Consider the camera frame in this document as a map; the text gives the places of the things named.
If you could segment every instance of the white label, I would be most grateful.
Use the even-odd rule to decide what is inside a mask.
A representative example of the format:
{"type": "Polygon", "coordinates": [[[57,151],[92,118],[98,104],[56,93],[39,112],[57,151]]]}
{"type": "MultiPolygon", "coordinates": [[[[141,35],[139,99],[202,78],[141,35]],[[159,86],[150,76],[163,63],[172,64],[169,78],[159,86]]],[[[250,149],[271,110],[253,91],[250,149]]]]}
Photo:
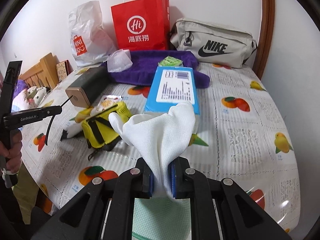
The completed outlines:
{"type": "Polygon", "coordinates": [[[162,72],[156,101],[161,103],[189,101],[194,105],[195,97],[190,71],[164,70],[162,72]]]}

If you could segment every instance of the metal bolt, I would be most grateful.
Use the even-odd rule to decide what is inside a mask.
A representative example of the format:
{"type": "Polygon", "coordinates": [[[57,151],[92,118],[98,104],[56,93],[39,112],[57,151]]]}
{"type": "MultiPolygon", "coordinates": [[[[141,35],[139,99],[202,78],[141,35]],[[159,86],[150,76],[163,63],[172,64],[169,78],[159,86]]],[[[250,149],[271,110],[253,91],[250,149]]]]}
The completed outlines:
{"type": "Polygon", "coordinates": [[[192,174],[195,174],[195,173],[196,173],[196,171],[193,168],[187,168],[186,169],[186,174],[192,175],[192,174]]]}
{"type": "Polygon", "coordinates": [[[99,178],[99,177],[96,177],[96,178],[94,178],[94,179],[92,180],[92,183],[93,183],[94,185],[98,185],[98,184],[100,184],[101,182],[102,182],[102,179],[99,178]]]}
{"type": "Polygon", "coordinates": [[[130,170],[130,173],[131,173],[132,175],[137,175],[137,174],[140,173],[140,170],[139,170],[138,168],[133,168],[133,169],[130,170]]]}
{"type": "Polygon", "coordinates": [[[223,183],[227,186],[231,186],[233,184],[233,180],[232,179],[229,179],[229,178],[226,178],[223,180],[223,183]]]}

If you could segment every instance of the green cloth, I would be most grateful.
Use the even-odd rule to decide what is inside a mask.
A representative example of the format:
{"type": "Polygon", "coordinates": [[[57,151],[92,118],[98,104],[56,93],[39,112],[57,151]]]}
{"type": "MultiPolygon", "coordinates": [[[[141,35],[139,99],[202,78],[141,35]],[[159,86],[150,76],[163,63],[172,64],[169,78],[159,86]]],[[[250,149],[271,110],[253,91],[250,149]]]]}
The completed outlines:
{"type": "Polygon", "coordinates": [[[17,198],[22,214],[23,222],[30,224],[31,210],[36,205],[39,186],[31,177],[27,168],[22,162],[18,172],[18,183],[12,188],[13,194],[17,198]]]}
{"type": "Polygon", "coordinates": [[[189,199],[135,199],[133,237],[139,240],[186,240],[190,229],[189,199]]]}

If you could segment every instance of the yellow bag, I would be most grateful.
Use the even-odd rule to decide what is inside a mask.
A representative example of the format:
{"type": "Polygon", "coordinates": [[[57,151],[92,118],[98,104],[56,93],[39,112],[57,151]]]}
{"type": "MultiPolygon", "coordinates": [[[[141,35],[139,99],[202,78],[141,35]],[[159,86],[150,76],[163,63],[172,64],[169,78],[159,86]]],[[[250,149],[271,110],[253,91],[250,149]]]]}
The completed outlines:
{"type": "Polygon", "coordinates": [[[116,112],[125,123],[132,116],[127,105],[120,101],[108,109],[83,120],[81,126],[87,139],[88,147],[111,151],[121,137],[113,130],[109,122],[109,114],[116,112]]]}

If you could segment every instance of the hi logo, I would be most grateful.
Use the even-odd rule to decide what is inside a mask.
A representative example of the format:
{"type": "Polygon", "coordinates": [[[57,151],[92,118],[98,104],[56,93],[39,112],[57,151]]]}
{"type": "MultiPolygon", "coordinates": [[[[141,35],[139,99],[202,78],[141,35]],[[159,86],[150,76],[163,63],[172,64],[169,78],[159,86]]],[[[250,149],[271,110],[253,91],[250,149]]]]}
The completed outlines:
{"type": "Polygon", "coordinates": [[[127,28],[132,34],[140,34],[146,29],[146,21],[141,16],[132,16],[127,22],[127,28]]]}
{"type": "Polygon", "coordinates": [[[229,54],[231,52],[224,52],[227,46],[227,44],[208,40],[207,44],[199,49],[198,54],[200,57],[210,57],[222,54],[229,54]]]}

